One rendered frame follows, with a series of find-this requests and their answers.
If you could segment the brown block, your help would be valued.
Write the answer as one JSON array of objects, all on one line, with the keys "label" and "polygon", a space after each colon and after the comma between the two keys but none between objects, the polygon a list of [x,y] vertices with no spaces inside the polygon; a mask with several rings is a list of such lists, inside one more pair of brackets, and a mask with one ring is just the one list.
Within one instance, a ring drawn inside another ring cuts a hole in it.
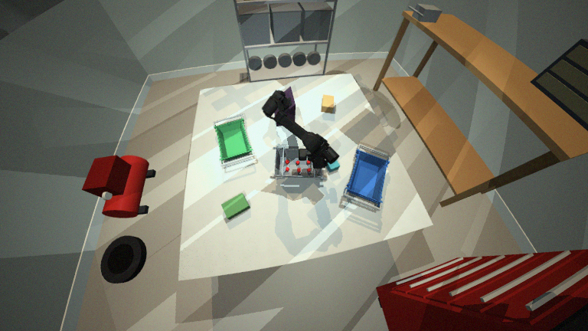
[{"label": "brown block", "polygon": [[332,114],[334,106],[334,96],[324,95],[322,96],[322,111]]}]

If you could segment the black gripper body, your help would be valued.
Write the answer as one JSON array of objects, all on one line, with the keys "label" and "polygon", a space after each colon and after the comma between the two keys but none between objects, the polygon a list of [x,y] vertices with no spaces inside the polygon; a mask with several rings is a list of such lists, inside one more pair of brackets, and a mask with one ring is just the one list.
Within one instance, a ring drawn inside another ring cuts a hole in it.
[{"label": "black gripper body", "polygon": [[313,155],[311,152],[306,152],[306,149],[299,149],[299,161],[306,161],[307,156],[311,159]]}]

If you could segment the green plastic tray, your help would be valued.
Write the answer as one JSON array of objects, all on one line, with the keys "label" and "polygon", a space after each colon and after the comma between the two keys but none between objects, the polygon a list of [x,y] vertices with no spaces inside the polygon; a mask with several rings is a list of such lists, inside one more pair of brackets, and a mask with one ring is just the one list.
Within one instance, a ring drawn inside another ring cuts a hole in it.
[{"label": "green plastic tray", "polygon": [[[241,120],[236,120],[234,122],[231,123],[225,123],[219,126],[216,126],[215,123],[223,121],[223,120],[228,120],[228,119],[232,119],[235,117],[241,116]],[[215,132],[217,132],[217,138],[218,138],[218,142],[219,142],[219,147],[220,147],[220,165],[226,165],[226,164],[231,164],[233,162],[238,162],[240,160],[243,159],[248,159],[252,156],[254,156],[253,153],[253,149],[251,148],[251,145],[249,144],[249,140],[247,138],[247,133],[246,130],[244,128],[244,119],[243,119],[243,115],[237,115],[237,116],[232,116],[223,120],[218,120],[218,121],[214,121],[213,125],[214,125],[214,129],[216,129]],[[242,159],[238,159],[235,160],[233,162],[229,162],[229,163],[223,163],[222,161],[224,160],[232,160],[241,156],[245,156],[248,155],[251,152],[251,156],[242,158]]]}]

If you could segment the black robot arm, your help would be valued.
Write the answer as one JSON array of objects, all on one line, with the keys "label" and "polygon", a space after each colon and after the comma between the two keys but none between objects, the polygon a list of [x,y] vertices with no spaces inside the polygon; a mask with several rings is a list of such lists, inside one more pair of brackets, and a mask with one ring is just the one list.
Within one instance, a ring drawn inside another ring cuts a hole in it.
[{"label": "black robot arm", "polygon": [[[333,150],[332,147],[330,147],[328,140],[317,133],[314,134],[313,132],[307,132],[298,123],[287,116],[284,110],[292,105],[292,103],[291,99],[287,99],[285,96],[286,95],[283,91],[275,90],[264,103],[261,110],[266,115],[266,117],[269,117],[276,123],[281,124],[287,128],[288,131],[302,140],[304,147],[314,154],[311,157],[314,169],[325,168],[328,166],[328,162],[330,165],[333,164],[339,157],[337,152]],[[279,112],[274,117],[272,117],[277,108]]]}]

